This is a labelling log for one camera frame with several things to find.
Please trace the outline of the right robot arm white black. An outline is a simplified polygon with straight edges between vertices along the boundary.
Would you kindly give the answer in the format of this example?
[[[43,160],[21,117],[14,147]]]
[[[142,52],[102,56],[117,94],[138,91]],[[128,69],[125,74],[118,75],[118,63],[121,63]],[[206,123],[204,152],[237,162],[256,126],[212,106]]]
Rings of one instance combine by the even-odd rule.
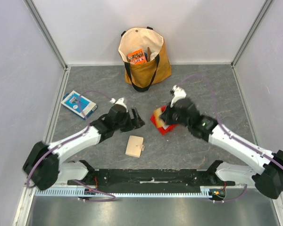
[[[219,161],[206,175],[211,185],[233,181],[255,186],[264,196],[277,199],[283,192],[283,151],[261,148],[236,135],[216,119],[201,114],[189,98],[170,102],[160,119],[167,125],[180,124],[196,138],[218,146],[242,160],[245,165]]]

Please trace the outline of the beige leather card holder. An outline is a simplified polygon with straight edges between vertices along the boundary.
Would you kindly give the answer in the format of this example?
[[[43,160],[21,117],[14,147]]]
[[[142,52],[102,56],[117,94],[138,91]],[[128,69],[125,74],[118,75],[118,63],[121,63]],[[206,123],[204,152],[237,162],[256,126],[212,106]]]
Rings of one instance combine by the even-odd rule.
[[[131,157],[139,158],[145,146],[144,138],[138,136],[130,136],[128,139],[125,154]]]

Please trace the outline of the red plastic bin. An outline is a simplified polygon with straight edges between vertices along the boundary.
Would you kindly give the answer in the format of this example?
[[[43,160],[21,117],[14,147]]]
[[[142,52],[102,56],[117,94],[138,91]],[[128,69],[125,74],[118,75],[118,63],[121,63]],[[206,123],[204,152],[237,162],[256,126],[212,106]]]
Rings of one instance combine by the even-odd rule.
[[[150,118],[151,122],[157,128],[161,135],[165,135],[168,132],[171,132],[177,125],[167,125],[162,119],[160,119],[160,115],[164,112],[166,106],[162,106],[158,109],[155,109],[152,117]]]

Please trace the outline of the gold credit card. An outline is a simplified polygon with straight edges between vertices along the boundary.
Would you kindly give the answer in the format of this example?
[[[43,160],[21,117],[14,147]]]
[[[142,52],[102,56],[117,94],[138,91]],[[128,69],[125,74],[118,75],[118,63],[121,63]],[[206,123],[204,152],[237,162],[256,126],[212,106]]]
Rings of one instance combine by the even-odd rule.
[[[162,114],[162,108],[161,107],[154,110],[154,114],[153,114],[154,120],[155,120],[155,123],[156,123],[156,127],[158,129],[165,126],[165,123],[159,118],[161,114]]]

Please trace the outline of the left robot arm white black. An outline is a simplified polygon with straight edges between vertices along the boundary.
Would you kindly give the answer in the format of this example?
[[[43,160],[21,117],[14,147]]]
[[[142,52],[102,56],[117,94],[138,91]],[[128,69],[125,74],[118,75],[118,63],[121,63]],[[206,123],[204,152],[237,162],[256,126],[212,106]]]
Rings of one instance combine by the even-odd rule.
[[[64,162],[82,151],[95,146],[108,138],[116,131],[128,132],[145,125],[136,108],[132,108],[133,117],[126,107],[115,104],[107,114],[90,122],[83,130],[60,141],[46,144],[42,141],[34,144],[24,165],[23,171],[27,174],[27,181],[32,181],[41,191],[52,187],[65,170]]]

